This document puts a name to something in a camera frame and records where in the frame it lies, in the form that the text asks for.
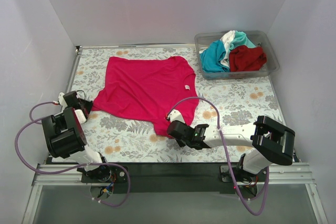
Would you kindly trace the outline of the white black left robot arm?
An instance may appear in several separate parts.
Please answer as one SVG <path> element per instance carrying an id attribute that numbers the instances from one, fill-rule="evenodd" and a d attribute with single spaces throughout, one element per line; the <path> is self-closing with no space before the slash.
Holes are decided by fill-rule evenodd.
<path id="1" fill-rule="evenodd" d="M 81 173 L 100 182 L 108 181 L 112 170 L 105 164 L 106 159 L 89 147 L 81 126 L 87 122 L 93 102 L 70 91 L 59 94 L 58 104 L 63 107 L 62 112 L 41 120 L 50 155 L 85 164 L 79 168 Z"/>

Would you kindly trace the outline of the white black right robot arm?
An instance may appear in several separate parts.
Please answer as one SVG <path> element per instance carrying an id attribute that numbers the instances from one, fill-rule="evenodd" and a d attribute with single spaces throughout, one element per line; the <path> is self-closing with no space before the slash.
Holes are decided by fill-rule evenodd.
<path id="1" fill-rule="evenodd" d="M 238 164 L 232 166 L 239 182 L 251 180 L 271 164 L 290 166 L 293 163 L 295 132 L 267 116 L 259 116 L 254 123 L 229 126 L 223 134 L 216 125 L 187 125 L 177 110 L 167 119 L 170 121 L 167 134 L 180 147 L 215 148 L 222 146 L 222 140 L 227 146 L 253 147 L 252 152 L 243 154 Z"/>

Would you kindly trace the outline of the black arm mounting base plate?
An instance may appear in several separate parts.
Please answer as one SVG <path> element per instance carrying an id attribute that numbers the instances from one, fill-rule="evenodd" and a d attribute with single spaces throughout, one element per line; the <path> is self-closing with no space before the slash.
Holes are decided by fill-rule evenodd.
<path id="1" fill-rule="evenodd" d="M 82 183 L 110 187 L 114 193 L 233 194 L 226 163 L 121 163 L 104 165 L 98 173 L 84 172 Z"/>

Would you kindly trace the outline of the pink t shirt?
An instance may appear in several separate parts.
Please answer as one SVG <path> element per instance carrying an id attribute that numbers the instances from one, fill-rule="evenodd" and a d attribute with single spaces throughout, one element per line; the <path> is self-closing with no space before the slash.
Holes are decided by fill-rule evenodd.
<path id="1" fill-rule="evenodd" d="M 164 60 L 110 57 L 105 85 L 94 99 L 93 109 L 151 122 L 156 135 L 167 136 L 166 116 L 174 105 L 186 124 L 193 122 L 198 106 L 195 80 L 193 68 L 180 56 Z"/>

